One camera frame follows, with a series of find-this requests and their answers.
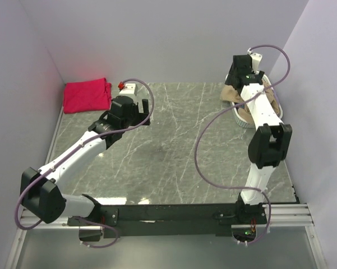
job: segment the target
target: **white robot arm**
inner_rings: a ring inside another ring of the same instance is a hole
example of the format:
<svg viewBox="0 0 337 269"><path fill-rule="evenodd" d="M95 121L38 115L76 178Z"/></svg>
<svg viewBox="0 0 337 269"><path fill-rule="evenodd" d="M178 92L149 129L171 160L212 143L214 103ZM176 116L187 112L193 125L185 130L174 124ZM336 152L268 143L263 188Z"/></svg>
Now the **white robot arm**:
<svg viewBox="0 0 337 269"><path fill-rule="evenodd" d="M246 187L264 191L273 171L287 155L292 128L281 121L268 101L262 84L264 73L258 71L261 59L262 55L252 54L250 51L248 55L234 56L226 84L232 85L244 101L261 92L257 98L246 104L256 127L248 148L251 168ZM243 190L241 197L248 205L258 205L264 201L263 195L253 190Z"/></svg>
<svg viewBox="0 0 337 269"><path fill-rule="evenodd" d="M95 211L95 206L99 205L88 195L73 196L63 194L62 191L73 178L74 173L108 149L122 137L123 133L105 137L98 137L99 134L138 125L149 115L147 99L142 100L144 112L139 112L135 84L123 85L120 90L120 94L112 100L110 110L104 112L74 145L38 171L28 168L22 174L21 192L38 176L52 170L49 178L43 178L22 200L22 205L44 222L51 223L58 217L88 217ZM150 120L147 120L144 125L150 125Z"/></svg>

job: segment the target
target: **white wall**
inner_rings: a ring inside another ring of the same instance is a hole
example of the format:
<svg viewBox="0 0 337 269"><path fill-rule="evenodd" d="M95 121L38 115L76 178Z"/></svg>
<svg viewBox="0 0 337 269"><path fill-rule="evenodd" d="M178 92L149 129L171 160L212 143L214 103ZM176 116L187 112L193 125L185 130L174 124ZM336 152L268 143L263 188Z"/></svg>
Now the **white wall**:
<svg viewBox="0 0 337 269"><path fill-rule="evenodd" d="M311 0L285 51L292 71L277 87L293 137L287 163L308 202L329 268L337 268L337 0ZM271 73L285 72L280 57Z"/></svg>
<svg viewBox="0 0 337 269"><path fill-rule="evenodd" d="M21 173L43 164L63 82L18 1L0 0L0 268L16 232Z"/></svg>
<svg viewBox="0 0 337 269"><path fill-rule="evenodd" d="M21 2L65 81L216 82L232 55L284 46L308 0ZM265 54L265 70L278 55Z"/></svg>

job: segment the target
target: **marble surface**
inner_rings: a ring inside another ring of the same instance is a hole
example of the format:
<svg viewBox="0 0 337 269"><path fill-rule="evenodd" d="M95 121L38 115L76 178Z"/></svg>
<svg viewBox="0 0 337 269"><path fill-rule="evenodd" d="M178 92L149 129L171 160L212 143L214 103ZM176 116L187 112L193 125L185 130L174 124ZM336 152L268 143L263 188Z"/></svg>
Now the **marble surface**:
<svg viewBox="0 0 337 269"><path fill-rule="evenodd" d="M63 192L86 193L104 197L105 203L120 204L235 202L238 191L208 185L193 162L198 134L216 113L228 107L219 100L223 84L149 85L156 103L151 126L126 132L109 150L82 167ZM139 97L148 98L143 87ZM50 159L76 142L101 113L62 115ZM250 169L247 148L254 132L239 127L232 112L218 118L198 150L202 172L220 184L245 185ZM274 171L267 195L272 202L296 201L285 163Z"/></svg>

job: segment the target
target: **white basket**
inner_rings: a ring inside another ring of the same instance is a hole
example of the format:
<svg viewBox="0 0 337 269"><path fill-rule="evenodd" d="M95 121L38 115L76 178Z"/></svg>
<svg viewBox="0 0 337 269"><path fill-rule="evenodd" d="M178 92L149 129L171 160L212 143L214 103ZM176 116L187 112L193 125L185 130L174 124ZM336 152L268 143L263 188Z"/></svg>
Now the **white basket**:
<svg viewBox="0 0 337 269"><path fill-rule="evenodd" d="M263 75L262 80L263 80L265 83L268 83L269 85L271 85L269 78L268 78L265 74ZM246 122L246 121L245 121L245 120L238 114L238 110L237 110L237 109L232 109L232 111L233 111L234 119L236 120L236 123L237 123L239 126L241 126L241 127L243 127L243 128L255 128L255 125L254 125L254 124L247 123L247 122ZM280 114L279 114L278 117L281 119L281 118L283 117L283 110L281 109L280 104L279 104L279 112L280 112Z"/></svg>

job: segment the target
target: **red cloth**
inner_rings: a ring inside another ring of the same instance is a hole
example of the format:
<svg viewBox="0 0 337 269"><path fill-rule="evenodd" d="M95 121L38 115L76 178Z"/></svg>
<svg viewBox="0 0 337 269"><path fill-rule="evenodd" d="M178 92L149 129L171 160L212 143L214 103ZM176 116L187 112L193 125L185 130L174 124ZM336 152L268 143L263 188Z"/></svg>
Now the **red cloth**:
<svg viewBox="0 0 337 269"><path fill-rule="evenodd" d="M65 114L108 110L111 106L111 83L106 78L66 84L63 93Z"/></svg>

